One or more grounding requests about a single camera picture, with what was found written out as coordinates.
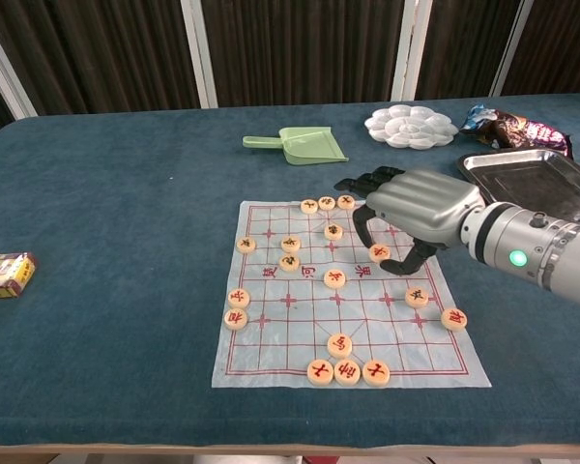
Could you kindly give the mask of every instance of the chinese chess board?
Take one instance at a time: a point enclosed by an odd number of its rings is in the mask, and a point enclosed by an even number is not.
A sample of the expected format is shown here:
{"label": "chinese chess board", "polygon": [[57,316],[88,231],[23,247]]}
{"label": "chinese chess board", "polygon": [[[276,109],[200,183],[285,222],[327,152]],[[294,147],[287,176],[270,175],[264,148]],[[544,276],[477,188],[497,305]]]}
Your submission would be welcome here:
{"label": "chinese chess board", "polygon": [[[341,240],[325,239],[329,222],[344,229]],[[373,219],[369,224],[374,241],[391,248],[391,258],[403,258],[411,248],[412,239],[388,223]],[[302,242],[296,253],[301,265],[294,273],[278,265],[285,235]],[[307,366],[314,359],[334,365],[327,340],[336,333],[350,335],[350,359],[359,366],[371,359],[387,363],[389,388],[490,387],[467,332],[452,333],[440,322],[441,312],[455,303],[435,257],[412,276],[386,273],[369,260],[354,230],[352,210],[308,216],[298,202],[243,202],[236,239],[243,236],[256,240],[256,250],[234,250],[227,291],[248,291],[248,323],[230,331],[222,322],[227,303],[219,309],[213,387],[314,387]],[[331,268],[346,274],[338,290],[323,283]],[[405,304],[411,286],[427,290],[426,307],[414,310]],[[328,388],[342,387],[333,381]],[[370,387],[361,380],[354,388]]]}

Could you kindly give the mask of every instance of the green indicator light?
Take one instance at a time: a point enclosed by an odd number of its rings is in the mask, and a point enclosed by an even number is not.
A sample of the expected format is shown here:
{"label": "green indicator light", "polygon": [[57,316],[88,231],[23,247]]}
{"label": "green indicator light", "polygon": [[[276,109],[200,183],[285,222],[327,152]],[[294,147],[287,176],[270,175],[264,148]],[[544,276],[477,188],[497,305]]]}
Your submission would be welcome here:
{"label": "green indicator light", "polygon": [[509,261],[511,261],[513,266],[521,268],[522,266],[526,266],[526,263],[529,262],[529,258],[526,256],[524,251],[515,249],[509,254]]}

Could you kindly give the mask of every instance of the xiangqi board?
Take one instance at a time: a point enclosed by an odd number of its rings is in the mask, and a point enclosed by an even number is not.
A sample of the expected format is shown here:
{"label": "xiangqi board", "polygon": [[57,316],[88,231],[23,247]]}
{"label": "xiangqi board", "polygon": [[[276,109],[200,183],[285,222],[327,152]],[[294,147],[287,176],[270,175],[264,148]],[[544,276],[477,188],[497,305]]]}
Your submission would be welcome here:
{"label": "xiangqi board", "polygon": [[[306,215],[299,202],[243,202],[236,239],[251,237],[256,249],[236,249],[227,291],[244,288],[250,295],[248,322],[239,331],[223,324],[220,307],[219,343],[213,387],[315,388],[307,367],[316,359],[337,361],[327,351],[332,334],[348,334],[353,343],[349,360],[363,367],[382,360],[391,371],[388,388],[490,387],[468,333],[452,333],[441,324],[442,312],[455,302],[435,257],[414,275],[400,277],[370,261],[357,236],[353,210],[334,208]],[[325,238],[334,222],[343,229],[340,240]],[[406,255],[412,239],[374,219],[374,240],[387,245],[393,259]],[[296,236],[300,265],[285,272],[279,259],[281,239]],[[339,289],[324,284],[325,272],[341,270],[346,283]],[[411,287],[423,288],[428,303],[418,309],[405,302]],[[326,388],[342,388],[333,381]],[[363,379],[352,387],[372,388]]]}

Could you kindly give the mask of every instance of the green dustpan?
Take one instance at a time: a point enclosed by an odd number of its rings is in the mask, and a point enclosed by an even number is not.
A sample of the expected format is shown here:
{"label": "green dustpan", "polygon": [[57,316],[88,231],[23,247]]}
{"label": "green dustpan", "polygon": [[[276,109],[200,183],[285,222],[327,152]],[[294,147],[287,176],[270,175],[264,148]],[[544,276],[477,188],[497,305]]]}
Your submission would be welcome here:
{"label": "green dustpan", "polygon": [[283,149],[290,164],[318,164],[320,162],[347,161],[331,128],[284,128],[277,137],[243,137],[248,148]]}

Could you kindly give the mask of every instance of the robotic hand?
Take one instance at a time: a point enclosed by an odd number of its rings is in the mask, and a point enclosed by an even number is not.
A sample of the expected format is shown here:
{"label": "robotic hand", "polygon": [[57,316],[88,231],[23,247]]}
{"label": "robotic hand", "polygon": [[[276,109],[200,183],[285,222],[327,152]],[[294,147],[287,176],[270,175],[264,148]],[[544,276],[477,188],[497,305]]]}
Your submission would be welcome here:
{"label": "robotic hand", "polygon": [[419,169],[382,166],[335,189],[365,198],[353,221],[366,247],[373,245],[367,222],[376,217],[413,237],[403,261],[380,263],[387,272],[413,274],[438,249],[464,245],[483,264],[580,303],[578,224],[511,203],[486,206],[476,186]]}

